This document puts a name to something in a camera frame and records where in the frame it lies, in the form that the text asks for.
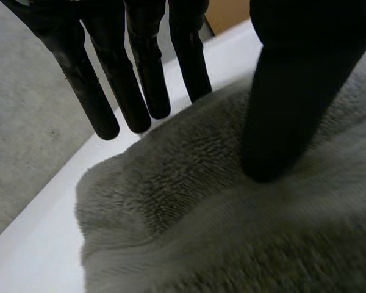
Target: gray fleece fabric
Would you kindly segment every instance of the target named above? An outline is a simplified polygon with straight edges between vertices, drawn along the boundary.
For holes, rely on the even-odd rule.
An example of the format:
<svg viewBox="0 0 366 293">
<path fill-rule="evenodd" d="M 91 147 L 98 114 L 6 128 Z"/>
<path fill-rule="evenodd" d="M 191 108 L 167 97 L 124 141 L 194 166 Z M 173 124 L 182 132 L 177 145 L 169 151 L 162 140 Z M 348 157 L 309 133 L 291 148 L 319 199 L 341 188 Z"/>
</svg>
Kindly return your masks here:
<svg viewBox="0 0 366 293">
<path fill-rule="evenodd" d="M 366 55 L 307 154 L 271 184 L 240 166 L 250 83 L 84 175 L 88 293 L 366 292 Z"/>
</svg>

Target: gray floor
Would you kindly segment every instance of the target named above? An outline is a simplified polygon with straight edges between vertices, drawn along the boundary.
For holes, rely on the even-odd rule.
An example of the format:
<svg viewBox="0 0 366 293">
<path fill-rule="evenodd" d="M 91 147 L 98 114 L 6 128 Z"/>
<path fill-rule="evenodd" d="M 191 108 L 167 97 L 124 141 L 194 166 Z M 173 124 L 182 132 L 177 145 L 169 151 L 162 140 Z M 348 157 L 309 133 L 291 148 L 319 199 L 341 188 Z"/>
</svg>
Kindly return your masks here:
<svg viewBox="0 0 366 293">
<path fill-rule="evenodd" d="M 167 19 L 158 36 L 163 62 L 175 57 Z M 212 34 L 204 27 L 201 36 Z M 86 48 L 117 107 L 89 38 Z M 92 133 L 52 55 L 0 3 L 0 233 Z"/>
</svg>

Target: fuzzy fabric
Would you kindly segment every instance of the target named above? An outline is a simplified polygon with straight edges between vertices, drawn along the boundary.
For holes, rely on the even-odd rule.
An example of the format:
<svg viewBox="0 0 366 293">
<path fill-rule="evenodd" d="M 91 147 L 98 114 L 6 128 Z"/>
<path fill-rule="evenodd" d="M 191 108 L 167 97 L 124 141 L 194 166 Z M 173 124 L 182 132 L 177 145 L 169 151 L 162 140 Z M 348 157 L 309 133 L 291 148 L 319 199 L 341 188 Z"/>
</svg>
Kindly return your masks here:
<svg viewBox="0 0 366 293">
<path fill-rule="evenodd" d="M 366 292 L 366 55 L 272 184 L 240 167 L 250 80 L 84 175 L 87 292 Z"/>
</svg>

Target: gray carpet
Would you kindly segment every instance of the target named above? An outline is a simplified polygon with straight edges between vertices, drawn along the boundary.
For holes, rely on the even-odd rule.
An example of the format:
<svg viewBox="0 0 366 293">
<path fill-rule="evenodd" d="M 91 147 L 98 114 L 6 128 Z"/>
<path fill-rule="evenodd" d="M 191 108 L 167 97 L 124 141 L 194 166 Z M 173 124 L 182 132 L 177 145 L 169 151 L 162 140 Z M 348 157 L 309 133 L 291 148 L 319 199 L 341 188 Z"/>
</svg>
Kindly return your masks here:
<svg viewBox="0 0 366 293">
<path fill-rule="evenodd" d="M 84 175 L 87 292 L 366 292 L 366 55 L 273 184 L 240 167 L 250 80 Z"/>
<path fill-rule="evenodd" d="M 167 19 L 158 36 L 163 62 L 175 57 Z M 86 48 L 116 108 L 89 38 Z M 0 3 L 0 234 L 92 134 L 53 56 Z"/>
</svg>

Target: brown cardboard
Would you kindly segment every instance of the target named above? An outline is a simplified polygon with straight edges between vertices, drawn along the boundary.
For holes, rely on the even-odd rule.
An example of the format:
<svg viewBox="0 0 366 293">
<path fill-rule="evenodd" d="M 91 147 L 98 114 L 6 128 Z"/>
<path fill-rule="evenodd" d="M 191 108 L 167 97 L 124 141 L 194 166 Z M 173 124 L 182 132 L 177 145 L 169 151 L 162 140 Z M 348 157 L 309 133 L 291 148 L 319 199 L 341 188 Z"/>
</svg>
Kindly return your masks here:
<svg viewBox="0 0 366 293">
<path fill-rule="evenodd" d="M 206 20 L 215 35 L 249 18 L 249 0 L 210 0 Z"/>
</svg>

